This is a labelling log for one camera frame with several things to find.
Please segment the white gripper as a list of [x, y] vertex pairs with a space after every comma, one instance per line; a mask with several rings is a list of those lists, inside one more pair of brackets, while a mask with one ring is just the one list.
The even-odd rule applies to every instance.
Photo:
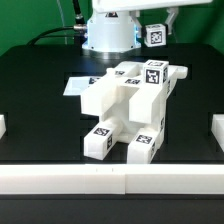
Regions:
[[179, 14], [178, 6], [211, 3], [213, 0], [92, 0], [92, 8], [98, 13], [130, 11], [138, 38], [142, 37], [142, 25], [139, 22], [140, 11], [146, 9], [167, 8], [165, 24], [167, 33], [172, 34], [173, 24]]

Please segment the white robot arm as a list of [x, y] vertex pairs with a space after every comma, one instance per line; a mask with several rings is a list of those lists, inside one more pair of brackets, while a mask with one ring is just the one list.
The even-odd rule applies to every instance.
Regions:
[[[120, 58], [141, 48], [164, 46], [172, 33], [179, 7], [211, 3], [213, 0], [92, 0], [93, 13], [87, 22], [87, 41], [82, 45], [87, 54], [100, 58]], [[166, 8], [165, 24], [141, 26], [141, 10]]]

